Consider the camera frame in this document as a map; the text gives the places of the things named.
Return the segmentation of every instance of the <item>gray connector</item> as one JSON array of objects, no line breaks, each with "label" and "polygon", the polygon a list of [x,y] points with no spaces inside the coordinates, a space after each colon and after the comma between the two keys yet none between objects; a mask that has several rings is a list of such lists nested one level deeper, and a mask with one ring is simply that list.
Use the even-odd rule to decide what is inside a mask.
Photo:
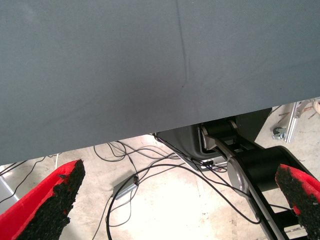
[{"label": "gray connector", "polygon": [[[127,178],[125,180],[123,180],[122,182],[120,182],[119,184],[117,184],[114,188],[113,188],[113,196],[117,193],[117,191],[120,189],[120,187],[125,183],[125,181],[127,180]],[[131,191],[135,190],[139,185],[139,181],[138,181],[138,177],[134,176],[132,177],[124,186],[123,188],[119,191],[118,195],[115,197],[116,200],[118,200],[119,198],[121,198],[122,196],[124,196],[127,193],[130,193]]]}]

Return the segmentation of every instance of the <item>concrete floor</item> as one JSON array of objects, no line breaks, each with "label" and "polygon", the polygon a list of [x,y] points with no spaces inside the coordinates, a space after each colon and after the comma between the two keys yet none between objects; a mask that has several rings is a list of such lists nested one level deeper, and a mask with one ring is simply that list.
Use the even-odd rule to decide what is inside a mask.
[{"label": "concrete floor", "polygon": [[[266,121],[256,142],[263,147],[283,145],[287,147],[314,175],[320,179],[320,115],[311,119],[313,110],[307,111],[299,119],[293,142],[285,144],[283,141],[272,139],[274,126],[282,118],[281,113],[289,112],[290,106],[285,105],[275,111]],[[289,117],[280,125],[285,126]],[[124,142],[139,148],[142,146],[157,146],[163,151],[170,152],[164,145],[156,142],[153,137],[143,135],[125,139]],[[103,157],[111,157],[112,153],[107,144],[96,147]],[[105,162],[99,159],[92,147],[64,152],[58,158],[58,165],[72,160],[82,159],[86,176],[79,189],[70,212],[71,222],[64,228],[61,240],[88,240],[94,235],[98,226],[106,200],[112,194],[113,186],[134,172],[128,158],[120,162]],[[138,169],[149,165],[152,160],[137,153],[132,159]],[[4,178],[14,189],[30,171],[34,162],[29,160]],[[180,164],[181,160],[164,160],[164,163]],[[55,169],[55,158],[46,158],[35,167],[33,173],[18,189],[17,196],[22,197],[36,186],[43,178]],[[164,168],[154,168],[150,173],[156,173]],[[221,174],[226,180],[226,173]],[[246,216],[254,220],[247,202],[232,190],[217,186],[217,188]],[[129,195],[115,202],[119,205],[129,199]],[[279,190],[266,193],[270,203],[288,207]],[[111,224],[116,225],[125,221],[130,213],[129,205],[121,207],[111,215]],[[289,230],[290,234],[298,236],[303,230],[299,226]],[[123,226],[111,228],[114,240],[263,240],[266,239],[258,225],[253,225],[238,215],[218,194],[201,179],[182,169],[173,169],[146,180],[138,189],[132,201],[132,216]],[[104,221],[96,236],[97,240],[107,239]]]}]

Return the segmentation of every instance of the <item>red foam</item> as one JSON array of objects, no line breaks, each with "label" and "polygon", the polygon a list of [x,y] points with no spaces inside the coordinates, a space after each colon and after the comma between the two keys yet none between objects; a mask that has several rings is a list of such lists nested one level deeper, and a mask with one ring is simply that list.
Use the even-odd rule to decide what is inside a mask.
[{"label": "red foam", "polygon": [[318,203],[320,203],[320,182],[309,174],[296,169],[294,167],[280,164],[280,168],[290,170],[291,176],[302,183],[302,188],[307,195],[314,195]]},{"label": "red foam", "polygon": [[[68,162],[57,168],[6,212],[0,215],[1,239],[16,239],[21,234],[35,216],[38,208],[54,195],[54,186],[68,181],[68,177],[75,168],[77,161],[80,160]],[[66,178],[61,178],[59,175],[65,175]]]}]

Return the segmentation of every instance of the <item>electrical wire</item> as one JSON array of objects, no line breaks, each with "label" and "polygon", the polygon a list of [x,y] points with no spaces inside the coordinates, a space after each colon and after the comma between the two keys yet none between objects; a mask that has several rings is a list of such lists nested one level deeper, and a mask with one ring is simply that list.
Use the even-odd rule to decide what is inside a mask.
[{"label": "electrical wire", "polygon": [[120,162],[120,161],[122,161],[122,160],[125,158],[125,157],[122,157],[122,158],[117,159],[117,160],[105,159],[105,158],[103,158],[102,156],[100,156],[100,155],[97,153],[96,146],[93,146],[93,151],[94,151],[94,153],[98,156],[98,158],[100,158],[100,159],[103,160],[103,161],[109,162],[109,163]]},{"label": "electrical wire", "polygon": [[7,169],[11,168],[11,167],[12,167],[13,165],[15,165],[15,164],[16,164],[16,162],[10,164],[10,166],[5,167],[2,171],[0,171],[0,176],[1,176],[1,174],[2,174],[3,172],[5,172]]},{"label": "electrical wire", "polygon": [[[138,148],[138,149],[135,149],[135,148],[133,148],[132,146],[130,146],[130,145],[124,143],[124,142],[121,142],[121,141],[116,141],[116,143],[119,143],[119,144],[121,144],[123,147],[128,147],[128,148],[130,148],[131,150],[133,150],[133,151],[131,151],[131,152],[128,152],[128,153],[127,153],[128,155],[129,155],[129,154],[133,154],[133,153],[138,153],[138,154],[141,154],[141,155],[143,155],[143,156],[145,156],[145,157],[147,157],[147,158],[149,158],[149,159],[167,158],[168,155],[174,154],[174,153],[172,152],[172,153],[170,153],[170,154],[164,155],[164,154],[162,154],[162,153],[160,153],[160,152],[158,152],[158,151],[156,151],[156,150],[153,150],[153,149],[151,149],[151,148],[147,148],[147,147],[144,147],[144,146],[143,146],[143,147],[140,147],[140,148]],[[145,154],[145,153],[143,153],[143,152],[141,152],[141,151],[154,152],[154,153],[160,155],[161,157],[153,157],[153,156],[150,156],[150,155],[148,155],[148,154]]]},{"label": "electrical wire", "polygon": [[53,154],[53,155],[48,155],[47,157],[48,157],[48,158],[53,158],[53,157],[55,157],[55,156],[57,156],[57,155],[61,155],[61,154],[63,154],[63,152],[59,152],[59,153]]},{"label": "electrical wire", "polygon": [[[205,183],[207,183],[217,194],[220,195],[221,198],[223,198],[239,215],[241,215],[244,219],[246,219],[248,222],[258,225],[261,223],[261,220],[258,221],[253,221],[251,219],[249,219],[247,216],[245,216],[240,210],[238,210],[218,189],[216,189],[205,177],[201,176],[200,174],[192,171],[191,169],[181,166],[181,165],[174,165],[174,164],[157,164],[157,165],[153,165],[153,166],[149,166],[146,167],[144,169],[139,170],[137,173],[142,173],[144,171],[147,171],[148,169],[152,169],[152,168],[157,168],[157,167],[177,167],[177,168],[181,168],[184,169],[194,175],[196,175],[197,177],[199,177],[200,179],[202,179]],[[107,232],[107,236],[109,238],[109,240],[112,240],[112,236],[111,236],[111,232],[110,232],[110,214],[111,214],[111,210],[112,210],[112,206],[115,202],[115,197],[118,195],[118,193],[121,191],[121,189],[124,187],[124,185],[130,181],[130,179],[132,179],[135,176],[135,174],[133,174],[132,176],[130,176],[123,184],[122,186],[118,189],[118,191],[115,193],[114,198],[112,199],[109,209],[107,211],[107,215],[106,215],[106,232]]]},{"label": "electrical wire", "polygon": [[21,186],[21,184],[23,184],[24,181],[27,179],[27,177],[33,172],[33,170],[35,169],[35,166],[37,165],[37,163],[42,162],[43,160],[45,160],[45,158],[46,158],[46,157],[44,156],[41,160],[36,161],[36,162],[34,163],[31,171],[30,171],[30,172],[25,176],[25,178],[18,184],[18,186],[16,186],[16,188],[15,188],[14,192],[12,193],[12,195],[10,195],[10,196],[6,197],[5,199],[1,200],[1,201],[0,201],[0,204],[3,203],[5,200],[8,200],[9,198],[12,198],[12,197],[16,194],[16,192],[17,192],[18,188]]},{"label": "electrical wire", "polygon": [[9,167],[7,167],[7,168],[5,169],[5,171],[1,171],[0,176],[2,176],[2,175],[4,175],[4,174],[6,174],[6,173],[8,173],[8,172],[12,171],[13,169],[15,169],[15,168],[19,167],[21,164],[24,164],[25,162],[26,162],[26,161],[22,161],[22,162],[20,162],[19,164],[17,164],[17,165],[15,165],[15,166],[13,166],[13,167],[12,167],[12,168],[10,168],[10,169],[8,169]]},{"label": "electrical wire", "polygon": [[106,204],[105,204],[105,206],[104,206],[104,209],[103,209],[103,212],[102,212],[102,215],[101,215],[99,224],[98,224],[98,227],[97,227],[97,229],[96,229],[96,231],[95,231],[95,233],[94,233],[94,235],[93,235],[93,237],[92,237],[92,240],[95,239],[95,237],[96,237],[96,235],[97,235],[97,233],[98,233],[98,231],[99,231],[100,225],[101,225],[101,223],[102,223],[102,219],[104,218],[104,215],[105,215],[105,212],[106,212],[108,203],[109,203],[109,201],[110,201],[111,198],[112,198],[112,195],[111,195],[111,196],[108,198],[108,200],[106,201]]},{"label": "electrical wire", "polygon": [[269,205],[272,206],[272,207],[278,208],[278,209],[284,209],[284,210],[289,210],[289,211],[291,211],[290,208],[287,208],[287,207],[285,207],[285,206],[279,206],[279,205],[275,205],[275,204],[269,204]]},{"label": "electrical wire", "polygon": [[166,170],[163,170],[163,171],[157,172],[157,173],[155,173],[155,174],[149,175],[149,176],[147,176],[146,178],[142,179],[142,180],[140,181],[140,183],[142,184],[145,180],[147,180],[147,179],[149,179],[149,178],[151,178],[151,177],[157,176],[157,175],[159,175],[159,174],[162,174],[162,173],[164,173],[164,172],[166,172],[166,171],[169,171],[169,170],[175,169],[175,168],[176,168],[176,166],[173,166],[173,167],[170,167],[170,168],[168,168],[168,169],[166,169]]},{"label": "electrical wire", "polygon": [[120,226],[126,224],[127,222],[129,222],[129,220],[131,218],[131,213],[132,213],[131,201],[132,201],[132,191],[130,193],[130,201],[129,201],[129,203],[130,203],[130,214],[129,214],[128,219],[126,221],[124,221],[123,223],[120,223],[120,224],[117,224],[117,225],[109,225],[109,227],[116,228],[116,227],[120,227]]},{"label": "electrical wire", "polygon": [[[165,159],[168,159],[168,158],[162,158],[162,159],[158,159],[158,160],[156,160],[156,161],[153,161],[150,165],[149,165],[149,167],[150,166],[153,166],[154,164],[156,164],[156,163],[158,163],[158,162],[160,162],[160,161],[163,161],[163,160],[165,160]],[[149,170],[147,170],[146,171],[146,173],[142,176],[142,177],[140,177],[139,178],[139,181],[142,181],[143,182],[143,179],[144,179],[144,177],[148,174],[148,172],[149,172]],[[126,205],[126,204],[128,204],[128,203],[130,203],[130,201],[132,201],[132,199],[135,197],[135,195],[136,195],[136,193],[137,193],[137,191],[138,191],[138,188],[139,188],[139,186],[135,189],[135,192],[134,192],[134,194],[133,194],[133,196],[128,200],[128,201],[126,201],[125,203],[122,203],[121,205],[119,205],[119,206],[116,206],[115,208],[113,208],[112,210],[111,210],[111,212],[113,212],[114,210],[116,210],[116,209],[118,209],[118,208],[120,208],[120,207],[122,207],[122,206],[124,206],[124,205]]]}]

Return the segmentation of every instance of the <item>gray cloth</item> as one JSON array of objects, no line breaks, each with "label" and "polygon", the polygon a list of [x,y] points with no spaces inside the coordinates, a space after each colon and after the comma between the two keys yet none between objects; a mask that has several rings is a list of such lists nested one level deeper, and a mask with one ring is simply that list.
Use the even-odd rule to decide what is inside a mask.
[{"label": "gray cloth", "polygon": [[320,95],[320,1],[0,0],[0,164]]}]

